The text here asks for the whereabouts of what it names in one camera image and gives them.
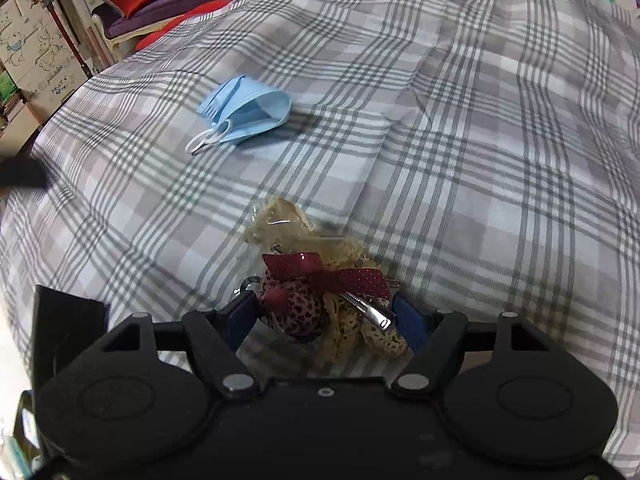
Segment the white drawing board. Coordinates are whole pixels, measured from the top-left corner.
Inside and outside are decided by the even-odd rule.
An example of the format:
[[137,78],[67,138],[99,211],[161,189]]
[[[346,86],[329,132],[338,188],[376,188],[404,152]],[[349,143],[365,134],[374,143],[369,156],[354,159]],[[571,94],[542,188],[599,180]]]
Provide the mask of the white drawing board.
[[49,117],[87,80],[50,12],[32,0],[1,6],[1,62],[43,117]]

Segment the grey plaid bed cover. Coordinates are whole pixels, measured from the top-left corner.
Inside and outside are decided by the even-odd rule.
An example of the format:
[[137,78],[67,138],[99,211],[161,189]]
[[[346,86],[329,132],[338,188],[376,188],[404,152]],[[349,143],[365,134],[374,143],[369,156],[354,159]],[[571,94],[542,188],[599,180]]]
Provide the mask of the grey plaid bed cover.
[[[288,121],[198,154],[198,107],[246,75]],[[606,454],[639,473],[639,23],[608,0],[235,0],[80,87],[38,136],[51,181],[1,201],[21,356],[40,284],[119,322],[225,304],[276,196],[356,238],[404,292],[513,310],[600,375]]]

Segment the crumpled blue face mask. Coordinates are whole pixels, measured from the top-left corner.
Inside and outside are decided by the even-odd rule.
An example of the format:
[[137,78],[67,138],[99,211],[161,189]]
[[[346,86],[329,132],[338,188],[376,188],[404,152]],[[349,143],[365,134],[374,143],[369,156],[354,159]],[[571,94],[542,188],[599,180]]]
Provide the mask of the crumpled blue face mask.
[[192,136],[184,150],[191,155],[219,144],[238,144],[284,125],[292,99],[250,76],[228,79],[201,102],[198,114],[208,128]]

